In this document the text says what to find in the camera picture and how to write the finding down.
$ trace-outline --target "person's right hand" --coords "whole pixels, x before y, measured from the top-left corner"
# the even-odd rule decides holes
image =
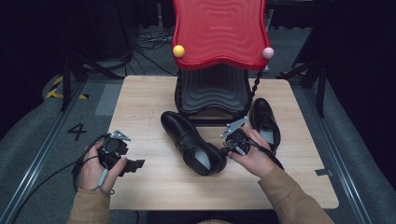
[[[248,138],[258,143],[260,146],[270,148],[268,143],[262,138],[262,136],[253,129],[247,127],[241,127],[242,131],[247,135]],[[251,146],[250,151],[246,156],[241,156],[238,153],[230,151],[228,156],[234,161],[241,164],[253,175],[263,178],[270,171],[275,168],[275,164],[268,158],[265,153],[261,152],[258,148]]]
[[[90,148],[87,155],[84,157],[85,164],[79,173],[80,189],[96,189],[98,181],[105,168],[99,163],[98,149],[102,146],[103,142],[97,142]],[[127,158],[121,158],[117,163],[108,171],[105,182],[100,189],[103,192],[111,192],[116,183],[116,179],[122,172],[127,163]]]

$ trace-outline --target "shoe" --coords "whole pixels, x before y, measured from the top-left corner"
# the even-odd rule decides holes
[[[280,144],[280,130],[277,127],[273,110],[265,99],[258,98],[253,102],[249,119],[252,128],[268,142],[275,155]]]
[[[213,175],[227,164],[226,155],[207,143],[195,126],[176,112],[166,111],[161,115],[161,124],[174,141],[184,162],[198,175]]]

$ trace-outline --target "red plastic lid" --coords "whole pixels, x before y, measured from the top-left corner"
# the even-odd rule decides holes
[[[262,52],[269,47],[264,25],[265,0],[174,0],[177,15],[173,47],[177,67],[202,69],[227,63],[261,71],[268,64]]]

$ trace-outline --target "tan sleeve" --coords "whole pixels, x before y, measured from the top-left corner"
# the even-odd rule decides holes
[[[110,195],[100,191],[78,189],[68,224],[107,224]]]
[[[259,181],[281,223],[333,223],[318,202],[279,167]]]

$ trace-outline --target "table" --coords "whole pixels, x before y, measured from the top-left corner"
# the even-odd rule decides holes
[[[136,173],[119,177],[110,209],[128,210],[244,210],[272,209],[257,181],[244,167],[227,159],[223,171],[200,176],[182,160],[160,122],[164,111],[177,111],[176,77],[127,77],[109,131],[120,129],[132,138],[130,160],[146,160]],[[317,176],[323,163],[305,124],[290,84],[281,79],[262,79],[255,97],[273,108],[282,134],[276,156],[286,172],[322,208],[336,208],[338,199],[327,175]],[[198,127],[206,142],[221,148],[225,127]]]

